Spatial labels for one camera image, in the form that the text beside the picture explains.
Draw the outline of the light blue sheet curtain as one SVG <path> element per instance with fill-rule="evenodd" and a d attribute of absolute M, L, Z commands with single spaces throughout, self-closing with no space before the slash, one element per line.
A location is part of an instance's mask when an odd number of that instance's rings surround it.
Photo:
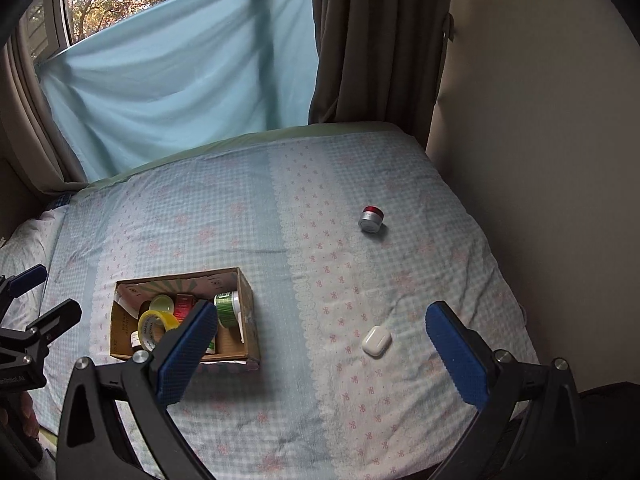
<path fill-rule="evenodd" d="M 37 70 L 89 181 L 245 133 L 306 124 L 311 0 L 169 0 Z"/>

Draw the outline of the brown cardboard box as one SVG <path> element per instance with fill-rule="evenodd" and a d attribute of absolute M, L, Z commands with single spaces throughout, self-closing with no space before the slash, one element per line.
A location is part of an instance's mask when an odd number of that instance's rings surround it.
<path fill-rule="evenodd" d="M 221 292 L 232 290 L 237 290 L 240 295 L 241 324 L 224 328 L 219 324 L 214 298 Z M 185 330 L 193 339 L 207 339 L 198 344 L 203 351 L 203 365 L 213 365 L 229 373 L 258 370 L 260 350 L 253 291 L 237 266 L 117 282 L 111 314 L 110 355 L 113 358 L 126 360 L 134 355 L 130 334 L 138 331 L 138 319 L 149 310 L 150 300 L 160 294 L 171 296 L 174 302 L 179 294 L 196 298 L 195 306 L 178 328 Z M 155 348 L 162 341 L 168 341 L 176 330 L 167 332 Z"/>

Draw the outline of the silver red small jar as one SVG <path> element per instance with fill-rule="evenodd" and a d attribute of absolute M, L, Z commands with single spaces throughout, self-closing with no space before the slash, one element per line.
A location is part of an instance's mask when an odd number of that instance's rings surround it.
<path fill-rule="evenodd" d="M 377 233 L 383 225 L 384 212 L 375 206 L 364 207 L 360 214 L 358 226 L 362 232 Z"/>

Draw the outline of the green lidded round container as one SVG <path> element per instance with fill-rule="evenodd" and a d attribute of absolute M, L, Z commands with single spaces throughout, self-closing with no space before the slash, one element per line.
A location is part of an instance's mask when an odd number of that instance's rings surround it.
<path fill-rule="evenodd" d="M 166 294 L 157 295 L 150 300 L 149 310 L 174 314 L 174 300 Z"/>

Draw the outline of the yellow tape roll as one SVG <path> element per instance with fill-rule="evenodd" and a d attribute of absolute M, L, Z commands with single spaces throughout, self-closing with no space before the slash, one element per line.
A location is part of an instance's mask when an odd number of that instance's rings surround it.
<path fill-rule="evenodd" d="M 138 338 L 142 348 L 153 351 L 163 336 L 180 322 L 170 312 L 147 310 L 138 319 Z"/>

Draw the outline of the beige left curtain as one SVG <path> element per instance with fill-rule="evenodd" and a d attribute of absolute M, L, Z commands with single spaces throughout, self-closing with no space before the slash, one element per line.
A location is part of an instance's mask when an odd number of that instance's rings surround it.
<path fill-rule="evenodd" d="M 35 191 L 58 194 L 87 185 L 77 156 L 53 121 L 25 41 L 16 35 L 1 49 L 1 147 Z"/>

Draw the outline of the red Marubi box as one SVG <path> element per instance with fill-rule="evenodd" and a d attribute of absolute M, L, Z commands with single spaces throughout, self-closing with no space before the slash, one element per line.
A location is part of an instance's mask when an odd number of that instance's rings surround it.
<path fill-rule="evenodd" d="M 179 323 L 189 315 L 193 307 L 195 306 L 196 298 L 189 294 L 179 294 L 175 298 L 174 302 L 174 317 Z"/>

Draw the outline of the checkered floral bed quilt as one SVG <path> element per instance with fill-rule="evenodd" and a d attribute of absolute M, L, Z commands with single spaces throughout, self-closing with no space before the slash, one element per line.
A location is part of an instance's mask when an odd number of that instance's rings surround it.
<path fill-rule="evenodd" d="M 364 207 L 384 212 L 374 234 Z M 237 266 L 254 294 L 258 370 L 198 370 L 171 416 L 221 479 L 395 479 L 443 460 L 474 411 L 424 330 L 445 301 L 494 348 L 536 360 L 485 235 L 412 136 L 302 127 L 203 148 L 78 193 L 23 223 L 1 271 L 46 284 L 12 304 L 23 328 L 65 299 L 78 325 L 52 344 L 32 395 L 55 429 L 80 356 L 110 360 L 115 285 Z M 379 358 L 361 343 L 392 333 Z"/>

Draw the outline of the white earbuds case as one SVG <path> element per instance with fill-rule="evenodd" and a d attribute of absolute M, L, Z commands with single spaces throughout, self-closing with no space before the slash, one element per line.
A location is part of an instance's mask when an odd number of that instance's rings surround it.
<path fill-rule="evenodd" d="M 364 336 L 361 348 L 367 356 L 379 359 L 386 352 L 392 340 L 392 333 L 387 328 L 375 325 Z"/>

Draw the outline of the white lid green jar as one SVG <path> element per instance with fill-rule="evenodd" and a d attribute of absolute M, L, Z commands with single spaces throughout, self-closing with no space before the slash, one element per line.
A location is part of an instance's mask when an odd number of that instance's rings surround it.
<path fill-rule="evenodd" d="M 241 324 L 241 303 L 237 290 L 221 292 L 214 298 L 218 321 L 224 328 L 239 327 Z"/>

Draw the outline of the black white small jar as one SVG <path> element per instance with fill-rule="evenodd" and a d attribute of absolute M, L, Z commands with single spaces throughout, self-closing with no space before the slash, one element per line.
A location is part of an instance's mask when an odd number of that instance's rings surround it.
<path fill-rule="evenodd" d="M 132 352 L 136 352 L 138 350 L 142 350 L 143 349 L 142 343 L 140 341 L 139 334 L 138 334 L 138 332 L 136 330 L 134 330 L 130 334 L 130 346 L 131 346 L 131 351 Z"/>

